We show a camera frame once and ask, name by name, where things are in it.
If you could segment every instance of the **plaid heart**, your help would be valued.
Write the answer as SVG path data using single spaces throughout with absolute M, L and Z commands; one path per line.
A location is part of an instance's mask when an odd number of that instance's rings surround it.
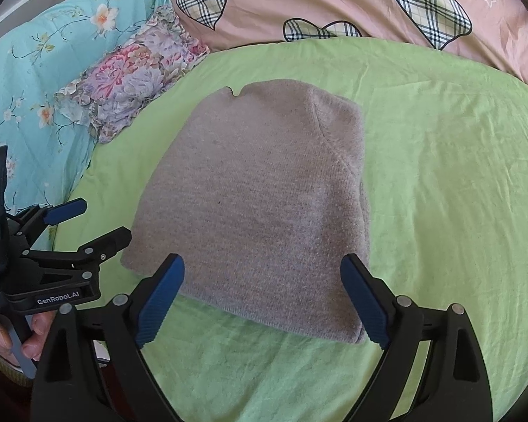
M 434 49 L 442 50 L 473 30 L 465 9 L 457 0 L 397 0 Z
M 226 4 L 227 0 L 176 0 L 185 15 L 212 30 L 215 30 Z
M 289 19 L 284 22 L 284 38 L 287 42 L 305 38 L 328 39 L 336 36 L 362 36 L 362 34 L 355 25 L 346 20 L 337 20 L 322 28 L 305 19 Z

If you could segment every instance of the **ruffled pillowcase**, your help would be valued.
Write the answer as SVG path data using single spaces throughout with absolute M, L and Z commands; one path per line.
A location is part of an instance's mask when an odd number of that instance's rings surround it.
M 100 143 L 110 142 L 208 53 L 184 30 L 171 5 L 160 6 L 123 46 L 59 90 L 55 107 L 89 126 Z

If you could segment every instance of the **fingernail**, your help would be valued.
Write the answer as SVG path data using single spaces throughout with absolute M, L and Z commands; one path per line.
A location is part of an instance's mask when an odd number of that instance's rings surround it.
M 26 356 L 27 358 L 34 358 L 38 352 L 37 346 L 33 344 L 26 344 L 22 348 L 22 352 L 24 353 L 24 356 Z

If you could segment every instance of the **bedding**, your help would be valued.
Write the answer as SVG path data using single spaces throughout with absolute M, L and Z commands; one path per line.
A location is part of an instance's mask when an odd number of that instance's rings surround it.
M 88 212 L 61 224 L 56 249 L 132 226 L 156 165 L 205 97 L 277 78 L 361 105 L 371 273 L 421 306 L 464 304 L 499 420 L 528 383 L 528 86 L 480 63 L 370 38 L 213 53 L 96 147 L 71 195 Z M 114 258 L 100 279 L 97 304 L 140 277 Z M 339 422 L 380 350 L 288 334 L 179 296 L 144 355 L 184 420 Z M 398 413 L 421 367 L 417 360 Z
M 166 0 L 66 0 L 0 39 L 0 143 L 7 211 L 63 203 L 88 166 L 88 129 L 55 112 L 54 94 L 136 32 Z M 50 248 L 49 229 L 36 248 Z
M 159 6 L 123 46 L 56 93 L 55 108 L 108 143 L 208 53 L 184 31 L 171 5 Z
M 172 0 L 213 50 L 333 36 L 400 41 L 466 57 L 528 84 L 521 0 Z

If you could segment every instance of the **pink duvet cover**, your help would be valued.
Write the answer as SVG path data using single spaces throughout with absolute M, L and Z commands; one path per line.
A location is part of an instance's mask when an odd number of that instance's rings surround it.
M 444 50 L 528 84 L 528 12 L 520 0 L 172 0 L 211 50 L 372 36 Z

